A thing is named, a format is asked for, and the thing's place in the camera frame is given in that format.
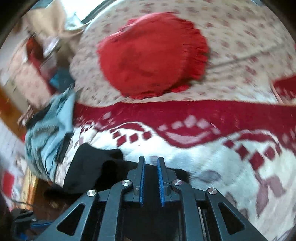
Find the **red pillow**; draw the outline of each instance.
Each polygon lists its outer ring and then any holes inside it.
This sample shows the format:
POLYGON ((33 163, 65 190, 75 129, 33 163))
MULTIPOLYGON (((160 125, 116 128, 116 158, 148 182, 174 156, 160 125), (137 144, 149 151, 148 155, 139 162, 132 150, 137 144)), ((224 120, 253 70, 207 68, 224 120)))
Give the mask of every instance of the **red pillow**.
POLYGON ((101 69, 123 96, 136 99, 188 88, 205 71, 208 46, 192 22, 172 13, 152 13, 127 25, 98 46, 101 69))

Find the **red patterned fabric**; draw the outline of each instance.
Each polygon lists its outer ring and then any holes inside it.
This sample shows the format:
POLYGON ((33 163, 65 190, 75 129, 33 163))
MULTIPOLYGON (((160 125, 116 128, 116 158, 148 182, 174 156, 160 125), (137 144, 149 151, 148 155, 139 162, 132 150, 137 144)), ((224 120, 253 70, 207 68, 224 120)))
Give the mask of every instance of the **red patterned fabric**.
POLYGON ((34 56, 37 60, 42 61, 43 48, 34 37, 30 37, 27 40, 26 49, 28 57, 32 54, 32 56, 34 56))
MULTIPOLYGON (((267 130, 279 138, 281 145, 296 154, 295 117, 296 107, 293 106, 206 100, 116 103, 101 108, 76 103, 73 119, 77 126, 96 123, 99 131, 109 130, 115 138, 121 136, 116 129, 125 128, 142 131, 143 139, 149 139, 151 133, 144 132, 137 124, 143 123, 170 145, 179 148, 208 143, 242 130, 267 130)), ((134 137, 123 137, 119 143, 133 139, 134 137)), ((238 140, 274 142, 269 135, 252 133, 242 133, 238 140)), ((224 145, 233 148, 234 144, 228 140, 224 145)), ((247 154, 243 146, 237 147, 236 152, 242 158, 247 154)), ((257 156, 252 159, 255 169, 260 163, 257 156)))
POLYGON ((8 73, 26 100, 35 108, 40 109, 48 104, 52 94, 35 65, 24 61, 24 56, 27 56, 26 43, 25 39, 15 48, 8 64, 8 73))
POLYGON ((293 101, 296 98, 296 75, 276 80, 273 87, 280 102, 289 103, 293 101))
POLYGON ((208 46, 194 24, 172 13, 147 14, 98 46, 100 66, 111 85, 135 99, 180 92, 205 71, 208 46))

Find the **metal screw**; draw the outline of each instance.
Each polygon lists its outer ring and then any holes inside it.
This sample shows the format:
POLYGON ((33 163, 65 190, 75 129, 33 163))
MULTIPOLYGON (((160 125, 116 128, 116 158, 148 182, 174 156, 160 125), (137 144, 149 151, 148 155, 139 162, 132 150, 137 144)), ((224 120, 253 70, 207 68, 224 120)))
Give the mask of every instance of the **metal screw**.
POLYGON ((180 186, 183 182, 179 179, 176 179, 173 181, 173 184, 176 185, 176 186, 180 186))
POLYGON ((216 195, 218 193, 216 188, 209 188, 208 192, 209 194, 212 194, 212 195, 216 195))
POLYGON ((124 186, 129 186, 131 184, 131 181, 130 180, 123 180, 121 182, 121 184, 124 185, 124 186))
POLYGON ((88 190, 86 194, 87 194, 87 196, 92 197, 92 196, 96 195, 96 190, 94 190, 94 189, 88 190))

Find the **bed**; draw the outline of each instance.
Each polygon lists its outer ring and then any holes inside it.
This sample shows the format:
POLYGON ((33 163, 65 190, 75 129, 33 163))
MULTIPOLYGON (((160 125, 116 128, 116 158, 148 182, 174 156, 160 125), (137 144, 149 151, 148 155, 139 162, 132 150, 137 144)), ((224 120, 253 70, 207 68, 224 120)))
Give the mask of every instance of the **bed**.
POLYGON ((168 167, 190 174, 193 187, 216 187, 268 240, 285 240, 296 220, 296 109, 279 104, 272 86, 295 74, 295 60, 285 26, 252 1, 115 1, 85 30, 70 66, 77 127, 57 183, 84 142, 119 148, 135 162, 145 156, 155 165, 164 156, 168 167), (210 47, 206 74, 180 93, 125 98, 104 78, 97 44, 152 12, 195 23, 210 47))

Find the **blue gripper pad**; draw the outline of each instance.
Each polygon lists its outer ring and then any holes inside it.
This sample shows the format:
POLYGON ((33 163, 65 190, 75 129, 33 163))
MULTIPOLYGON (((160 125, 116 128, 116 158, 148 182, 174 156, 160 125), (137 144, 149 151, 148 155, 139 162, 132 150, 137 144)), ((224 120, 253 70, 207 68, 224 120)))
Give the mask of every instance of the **blue gripper pad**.
POLYGON ((157 174, 158 174, 158 188, 159 188, 160 202, 161 202, 161 206, 164 207, 164 205, 165 205, 165 190, 164 190, 163 174, 161 171, 159 158, 157 159, 157 174))
POLYGON ((142 166, 142 175, 141 175, 141 182, 140 182, 140 204, 143 206, 144 201, 144 184, 145 184, 145 159, 144 164, 142 166))

